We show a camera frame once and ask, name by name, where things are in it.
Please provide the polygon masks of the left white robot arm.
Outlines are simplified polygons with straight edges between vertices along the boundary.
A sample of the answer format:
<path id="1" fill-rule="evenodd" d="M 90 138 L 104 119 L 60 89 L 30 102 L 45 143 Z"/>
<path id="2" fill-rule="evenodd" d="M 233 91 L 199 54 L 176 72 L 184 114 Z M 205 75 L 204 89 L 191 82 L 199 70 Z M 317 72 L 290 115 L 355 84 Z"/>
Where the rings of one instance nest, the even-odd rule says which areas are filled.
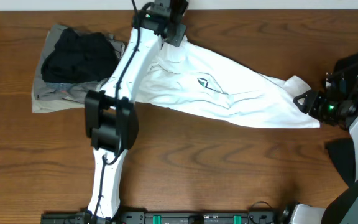
<path id="1" fill-rule="evenodd" d="M 139 132 L 135 98 L 141 80 L 164 44 L 180 45 L 186 31 L 184 14 L 184 9 L 164 9 L 156 4 L 136 11 L 128 46 L 117 68 L 105 86 L 86 95 L 85 128 L 94 149 L 95 173 L 85 223 L 114 221 L 120 206 L 124 159 Z"/>

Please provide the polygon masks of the white printed t-shirt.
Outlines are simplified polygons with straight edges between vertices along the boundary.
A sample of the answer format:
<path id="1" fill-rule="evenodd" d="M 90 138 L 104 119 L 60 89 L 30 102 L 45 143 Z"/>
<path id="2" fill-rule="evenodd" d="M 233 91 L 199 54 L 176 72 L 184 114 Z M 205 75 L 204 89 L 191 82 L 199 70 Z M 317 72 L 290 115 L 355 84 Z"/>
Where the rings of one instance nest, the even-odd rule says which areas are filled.
<path id="1" fill-rule="evenodd" d="M 269 77 L 183 40 L 162 47 L 135 100 L 252 128 L 319 128 L 293 102 L 309 89 L 298 76 Z"/>

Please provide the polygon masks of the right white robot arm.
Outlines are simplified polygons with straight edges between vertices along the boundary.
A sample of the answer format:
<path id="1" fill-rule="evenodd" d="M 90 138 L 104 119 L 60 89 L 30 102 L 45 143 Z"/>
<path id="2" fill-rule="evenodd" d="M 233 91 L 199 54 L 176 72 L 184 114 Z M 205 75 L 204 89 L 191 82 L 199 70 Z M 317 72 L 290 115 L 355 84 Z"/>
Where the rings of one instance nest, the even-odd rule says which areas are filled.
<path id="1" fill-rule="evenodd" d="M 309 90 L 294 98 L 305 114 L 349 132 L 348 139 L 326 143 L 329 158 L 347 185 L 347 189 L 326 208 L 302 203 L 289 205 L 283 223 L 358 223 L 358 90 L 348 93 Z"/>

